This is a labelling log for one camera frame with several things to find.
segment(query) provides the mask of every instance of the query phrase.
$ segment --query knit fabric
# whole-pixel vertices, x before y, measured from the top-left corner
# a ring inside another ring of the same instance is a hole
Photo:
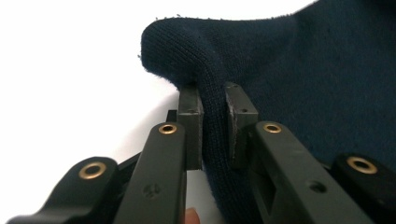
[[[261,223],[246,171],[230,167],[224,83],[318,159],[359,152],[396,170],[396,1],[320,0],[258,21],[168,19],[142,34],[146,69],[196,82],[205,172],[229,223]]]

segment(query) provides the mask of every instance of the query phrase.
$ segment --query dark blue fabric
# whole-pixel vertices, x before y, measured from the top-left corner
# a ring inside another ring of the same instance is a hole
[[[224,83],[262,119],[288,126],[328,163],[359,152],[396,170],[396,1],[320,0],[260,21],[169,19],[142,34],[142,63],[178,88],[196,82],[205,171],[229,223],[260,223],[244,171],[227,152]]]

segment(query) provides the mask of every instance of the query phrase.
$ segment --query white background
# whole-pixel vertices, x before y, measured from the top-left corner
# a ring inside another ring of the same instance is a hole
[[[0,1],[0,223],[36,212],[75,163],[138,153],[177,108],[176,89],[138,58],[156,18],[256,20],[311,2]],[[187,206],[222,222],[202,172],[189,172]]]

